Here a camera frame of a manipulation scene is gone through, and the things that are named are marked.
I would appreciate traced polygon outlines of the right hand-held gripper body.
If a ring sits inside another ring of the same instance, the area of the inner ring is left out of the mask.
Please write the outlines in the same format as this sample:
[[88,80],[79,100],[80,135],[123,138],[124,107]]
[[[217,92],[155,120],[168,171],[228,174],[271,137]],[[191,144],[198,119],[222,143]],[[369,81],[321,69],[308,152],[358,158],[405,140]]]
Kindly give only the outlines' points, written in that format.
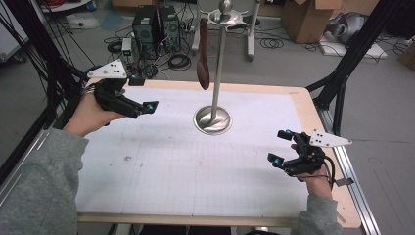
[[305,132],[294,132],[293,139],[297,145],[298,157],[284,162],[283,170],[290,176],[303,173],[313,173],[321,168],[327,158],[323,148],[333,148],[350,145],[351,140],[314,129],[310,135]]

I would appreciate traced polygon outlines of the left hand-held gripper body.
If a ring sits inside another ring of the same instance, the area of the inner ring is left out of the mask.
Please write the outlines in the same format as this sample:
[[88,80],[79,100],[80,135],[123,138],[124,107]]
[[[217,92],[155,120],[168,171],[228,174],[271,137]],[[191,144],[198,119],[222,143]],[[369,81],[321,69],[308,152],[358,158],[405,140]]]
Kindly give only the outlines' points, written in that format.
[[87,73],[89,78],[99,78],[92,83],[97,103],[105,111],[119,113],[129,118],[138,118],[144,112],[144,106],[126,98],[121,89],[127,80],[127,73],[120,59]]

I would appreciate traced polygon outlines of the brown wooden spoon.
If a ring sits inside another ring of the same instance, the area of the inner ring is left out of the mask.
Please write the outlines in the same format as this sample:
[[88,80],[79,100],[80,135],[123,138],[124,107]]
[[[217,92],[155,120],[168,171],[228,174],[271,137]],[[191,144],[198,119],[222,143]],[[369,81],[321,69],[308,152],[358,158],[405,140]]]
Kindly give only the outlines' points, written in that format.
[[197,62],[197,77],[204,90],[209,88],[208,69],[208,20],[200,19],[200,57]]

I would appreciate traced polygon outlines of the steel utensil stand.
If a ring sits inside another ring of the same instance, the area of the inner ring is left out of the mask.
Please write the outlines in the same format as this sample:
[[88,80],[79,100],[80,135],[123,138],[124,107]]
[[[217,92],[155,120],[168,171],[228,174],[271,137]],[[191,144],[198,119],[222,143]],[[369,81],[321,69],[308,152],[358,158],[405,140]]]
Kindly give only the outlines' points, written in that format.
[[198,130],[207,135],[223,134],[228,131],[232,125],[230,113],[218,105],[224,59],[224,46],[227,32],[224,27],[218,28],[218,53],[212,93],[212,104],[198,109],[194,114],[195,126]]

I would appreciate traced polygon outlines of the person's right hand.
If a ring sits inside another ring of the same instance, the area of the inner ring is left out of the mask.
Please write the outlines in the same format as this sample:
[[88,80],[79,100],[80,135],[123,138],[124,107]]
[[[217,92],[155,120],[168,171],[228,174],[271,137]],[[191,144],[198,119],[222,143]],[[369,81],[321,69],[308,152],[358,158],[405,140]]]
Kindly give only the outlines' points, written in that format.
[[333,199],[328,171],[325,166],[315,170],[313,173],[298,174],[297,179],[306,184],[307,191],[310,195],[324,199]]

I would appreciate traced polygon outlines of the person's left hand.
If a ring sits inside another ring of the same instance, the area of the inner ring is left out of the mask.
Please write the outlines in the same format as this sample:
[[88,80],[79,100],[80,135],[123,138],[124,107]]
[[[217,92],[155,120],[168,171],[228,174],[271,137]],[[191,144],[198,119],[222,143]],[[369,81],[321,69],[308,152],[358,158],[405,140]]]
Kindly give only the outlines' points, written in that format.
[[63,127],[63,131],[85,137],[120,118],[123,118],[123,115],[113,111],[104,111],[97,103],[94,93],[89,92],[81,97],[75,112]]

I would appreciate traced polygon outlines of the small white box device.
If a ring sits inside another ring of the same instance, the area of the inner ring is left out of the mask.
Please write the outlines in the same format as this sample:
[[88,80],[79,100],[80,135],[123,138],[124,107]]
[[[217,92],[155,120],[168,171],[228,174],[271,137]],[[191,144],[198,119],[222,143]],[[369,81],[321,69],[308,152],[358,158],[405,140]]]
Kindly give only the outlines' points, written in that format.
[[121,44],[121,53],[124,60],[127,63],[132,61],[132,39],[131,38],[123,38]]

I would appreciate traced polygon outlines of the slim black computer tower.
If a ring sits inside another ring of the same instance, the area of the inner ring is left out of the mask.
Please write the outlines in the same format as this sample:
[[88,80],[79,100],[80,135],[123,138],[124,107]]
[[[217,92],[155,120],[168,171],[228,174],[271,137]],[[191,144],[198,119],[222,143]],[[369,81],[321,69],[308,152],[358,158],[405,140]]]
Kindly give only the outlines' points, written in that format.
[[167,53],[181,50],[179,19],[173,6],[160,6],[161,32],[164,50]]

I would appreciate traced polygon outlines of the white grid mat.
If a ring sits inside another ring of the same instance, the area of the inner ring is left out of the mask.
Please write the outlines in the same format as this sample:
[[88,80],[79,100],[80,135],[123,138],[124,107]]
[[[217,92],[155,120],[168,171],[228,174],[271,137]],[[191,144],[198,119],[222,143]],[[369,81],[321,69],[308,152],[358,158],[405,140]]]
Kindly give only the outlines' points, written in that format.
[[296,155],[277,136],[301,130],[292,96],[221,92],[232,125],[207,135],[193,116],[210,103],[208,91],[129,87],[126,95],[159,105],[152,115],[115,120],[90,134],[80,212],[294,217],[305,209],[305,186],[267,159]]

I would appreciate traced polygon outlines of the white wheeled stand base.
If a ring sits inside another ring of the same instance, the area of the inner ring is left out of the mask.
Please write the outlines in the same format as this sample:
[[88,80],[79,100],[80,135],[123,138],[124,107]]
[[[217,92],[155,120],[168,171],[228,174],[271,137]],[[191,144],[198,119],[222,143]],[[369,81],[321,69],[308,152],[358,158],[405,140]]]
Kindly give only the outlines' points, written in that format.
[[260,7],[260,0],[251,1],[253,9],[251,11],[237,11],[234,9],[235,0],[212,0],[215,6],[206,7],[204,2],[207,0],[196,0],[196,16],[197,25],[195,26],[195,34],[191,51],[196,54],[199,51],[200,36],[200,19],[206,18],[208,24],[218,27],[224,27],[225,30],[235,28],[237,26],[244,27],[247,31],[247,54],[250,61],[254,59],[254,30]]

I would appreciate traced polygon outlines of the open cardboard box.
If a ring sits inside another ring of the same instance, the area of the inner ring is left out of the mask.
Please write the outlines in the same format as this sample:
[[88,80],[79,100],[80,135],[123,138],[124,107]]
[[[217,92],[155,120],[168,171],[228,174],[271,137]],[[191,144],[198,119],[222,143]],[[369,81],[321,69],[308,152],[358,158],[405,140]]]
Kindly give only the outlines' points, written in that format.
[[343,0],[286,0],[281,24],[297,43],[316,43]]

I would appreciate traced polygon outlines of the white flat board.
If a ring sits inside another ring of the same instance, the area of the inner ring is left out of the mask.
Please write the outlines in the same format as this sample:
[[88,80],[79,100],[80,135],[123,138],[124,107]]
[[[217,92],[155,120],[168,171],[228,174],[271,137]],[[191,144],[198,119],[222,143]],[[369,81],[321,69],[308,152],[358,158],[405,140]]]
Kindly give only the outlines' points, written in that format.
[[[325,56],[342,57],[346,54],[346,46],[330,33],[325,33],[319,41],[319,48]],[[377,44],[374,43],[366,52],[365,58],[385,59],[388,54]]]

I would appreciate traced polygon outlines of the grey bag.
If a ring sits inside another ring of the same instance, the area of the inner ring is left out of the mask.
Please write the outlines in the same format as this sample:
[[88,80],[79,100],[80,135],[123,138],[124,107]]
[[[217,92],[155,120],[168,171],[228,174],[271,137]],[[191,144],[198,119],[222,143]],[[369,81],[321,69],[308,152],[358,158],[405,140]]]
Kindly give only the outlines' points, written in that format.
[[368,17],[356,12],[339,13],[330,19],[325,31],[330,32],[338,41],[347,45],[354,35],[359,32]]

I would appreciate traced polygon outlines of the small cardboard box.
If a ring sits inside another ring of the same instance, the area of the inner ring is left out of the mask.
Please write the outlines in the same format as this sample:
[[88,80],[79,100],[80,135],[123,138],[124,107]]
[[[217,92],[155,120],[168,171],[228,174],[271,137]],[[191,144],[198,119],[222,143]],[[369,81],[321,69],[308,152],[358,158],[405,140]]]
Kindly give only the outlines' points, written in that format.
[[413,41],[405,51],[400,55],[398,61],[415,71],[415,41]]

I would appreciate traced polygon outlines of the aluminium rail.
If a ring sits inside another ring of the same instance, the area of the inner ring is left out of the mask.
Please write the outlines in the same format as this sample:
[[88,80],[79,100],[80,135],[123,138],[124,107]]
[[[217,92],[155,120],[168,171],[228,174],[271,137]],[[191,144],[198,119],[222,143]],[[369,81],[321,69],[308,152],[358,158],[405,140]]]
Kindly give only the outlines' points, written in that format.
[[29,145],[23,149],[23,154],[20,159],[12,167],[11,172],[6,176],[5,180],[0,184],[0,208],[3,206],[11,191],[22,177],[22,167],[29,154],[34,150],[38,150],[43,145],[43,142],[48,135],[48,130],[41,129],[39,133],[32,138]]
[[334,147],[333,151],[344,178],[352,180],[352,183],[347,186],[347,189],[353,200],[353,204],[359,215],[359,220],[365,234],[382,235],[361,188],[360,182],[349,159],[346,148],[344,146],[338,146]]

